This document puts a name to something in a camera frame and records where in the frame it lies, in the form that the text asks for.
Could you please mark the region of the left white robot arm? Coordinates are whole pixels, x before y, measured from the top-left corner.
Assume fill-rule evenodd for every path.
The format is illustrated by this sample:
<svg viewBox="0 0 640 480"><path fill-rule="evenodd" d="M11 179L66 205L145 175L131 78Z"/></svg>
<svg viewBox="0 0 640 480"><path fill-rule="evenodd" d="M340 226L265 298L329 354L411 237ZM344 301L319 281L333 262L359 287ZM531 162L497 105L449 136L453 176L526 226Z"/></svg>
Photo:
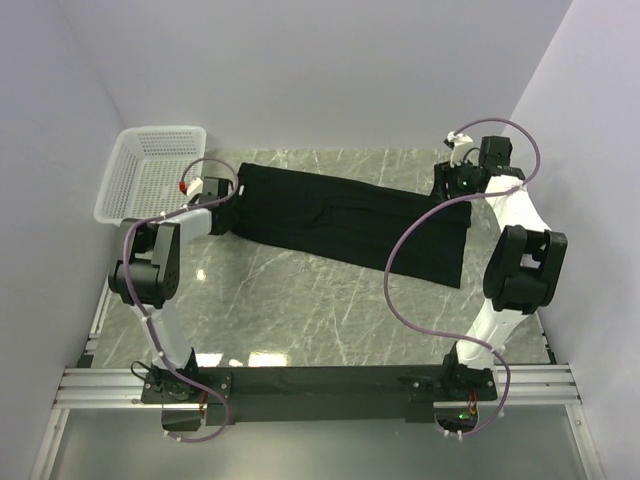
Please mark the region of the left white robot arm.
<svg viewBox="0 0 640 480"><path fill-rule="evenodd" d="M127 218L118 230L110 290L135 311L152 352L145 384L179 402L200 388L195 351L187 341L174 297L180 283L181 249L208 235L223 235L235 222L239 180L217 177L182 181L187 203L146 219Z"/></svg>

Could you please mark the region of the white plastic basket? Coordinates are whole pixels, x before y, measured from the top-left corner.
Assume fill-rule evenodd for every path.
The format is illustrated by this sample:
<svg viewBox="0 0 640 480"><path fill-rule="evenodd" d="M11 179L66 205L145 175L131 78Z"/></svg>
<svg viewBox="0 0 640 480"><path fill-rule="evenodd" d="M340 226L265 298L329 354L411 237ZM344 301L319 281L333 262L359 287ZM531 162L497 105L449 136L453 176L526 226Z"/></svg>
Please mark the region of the white plastic basket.
<svg viewBox="0 0 640 480"><path fill-rule="evenodd" d="M125 218L153 217L185 203L181 178L202 171L189 164L202 158L206 131L198 126L145 126L123 130L116 138L94 207L94 219L119 225Z"/></svg>

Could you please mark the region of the black t shirt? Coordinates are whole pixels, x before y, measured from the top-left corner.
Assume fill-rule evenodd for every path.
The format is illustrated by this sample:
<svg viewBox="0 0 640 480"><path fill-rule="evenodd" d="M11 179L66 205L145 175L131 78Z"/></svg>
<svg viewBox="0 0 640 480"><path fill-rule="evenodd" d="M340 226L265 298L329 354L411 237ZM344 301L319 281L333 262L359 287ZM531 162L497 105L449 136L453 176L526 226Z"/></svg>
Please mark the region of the black t shirt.
<svg viewBox="0 0 640 480"><path fill-rule="evenodd" d="M244 163L235 235L269 246L457 288L471 205L433 215L394 253L401 235L438 200L360 181Z"/></svg>

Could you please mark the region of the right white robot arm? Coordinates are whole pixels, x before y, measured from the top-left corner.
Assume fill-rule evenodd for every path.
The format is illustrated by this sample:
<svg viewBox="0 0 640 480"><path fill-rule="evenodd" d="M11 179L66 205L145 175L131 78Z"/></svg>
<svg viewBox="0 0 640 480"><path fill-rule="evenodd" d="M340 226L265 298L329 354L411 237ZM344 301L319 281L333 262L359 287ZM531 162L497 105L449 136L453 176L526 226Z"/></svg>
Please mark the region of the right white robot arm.
<svg viewBox="0 0 640 480"><path fill-rule="evenodd" d="M557 287L568 240L542 220L521 169L511 166L509 138L486 136L480 146L451 132L449 161L435 166L433 188L442 200L480 194L501 230L483 277L484 303L464 339L443 362L439 387L460 399L466 393L495 395L494 353L538 308L548 305Z"/></svg>

